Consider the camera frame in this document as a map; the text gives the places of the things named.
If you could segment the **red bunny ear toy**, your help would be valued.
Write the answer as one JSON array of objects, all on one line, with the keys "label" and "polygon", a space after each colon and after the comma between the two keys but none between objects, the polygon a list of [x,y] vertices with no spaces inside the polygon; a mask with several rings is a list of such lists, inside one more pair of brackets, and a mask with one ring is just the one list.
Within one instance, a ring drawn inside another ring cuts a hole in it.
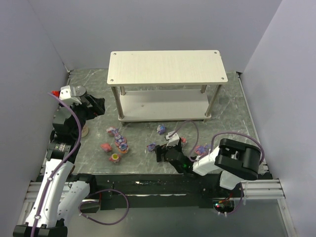
[{"label": "red bunny ear toy", "polygon": [[187,139],[184,137],[181,137],[181,146],[184,147],[187,144]]}]

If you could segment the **pink toy yellow hat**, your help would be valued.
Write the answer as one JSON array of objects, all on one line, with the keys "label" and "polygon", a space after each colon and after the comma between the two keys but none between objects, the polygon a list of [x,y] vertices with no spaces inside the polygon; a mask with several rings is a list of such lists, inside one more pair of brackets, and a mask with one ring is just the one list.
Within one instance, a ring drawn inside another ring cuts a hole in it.
[{"label": "pink toy yellow hat", "polygon": [[117,163],[119,162],[121,159],[121,155],[120,154],[112,154],[110,157],[109,157],[109,161],[113,162],[113,163]]}]

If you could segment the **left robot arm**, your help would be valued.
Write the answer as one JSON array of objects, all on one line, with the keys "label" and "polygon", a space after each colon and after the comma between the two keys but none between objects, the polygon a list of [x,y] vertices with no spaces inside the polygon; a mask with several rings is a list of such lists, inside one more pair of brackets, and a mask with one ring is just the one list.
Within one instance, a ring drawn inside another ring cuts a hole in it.
[{"label": "left robot arm", "polygon": [[62,93],[49,93],[58,101],[59,109],[55,113],[47,147],[44,177],[25,223],[13,230],[15,237],[67,236],[70,219],[80,203],[97,188],[94,175],[78,174],[68,193],[62,197],[81,146],[82,129],[87,120],[105,113],[105,99],[86,94],[82,101],[73,97],[70,103],[66,103],[60,98]]}]

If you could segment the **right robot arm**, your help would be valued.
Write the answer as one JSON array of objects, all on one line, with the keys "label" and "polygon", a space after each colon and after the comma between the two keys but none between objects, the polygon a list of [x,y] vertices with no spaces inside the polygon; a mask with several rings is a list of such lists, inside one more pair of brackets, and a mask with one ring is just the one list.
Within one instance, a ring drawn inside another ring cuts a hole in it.
[{"label": "right robot arm", "polygon": [[219,186],[227,190],[233,190],[243,180],[257,180],[262,155],[258,147],[231,139],[221,139],[219,146],[204,157],[184,155],[181,141],[175,146],[156,145],[154,151],[157,162],[168,162],[178,173],[187,176],[205,176],[222,169]]}]

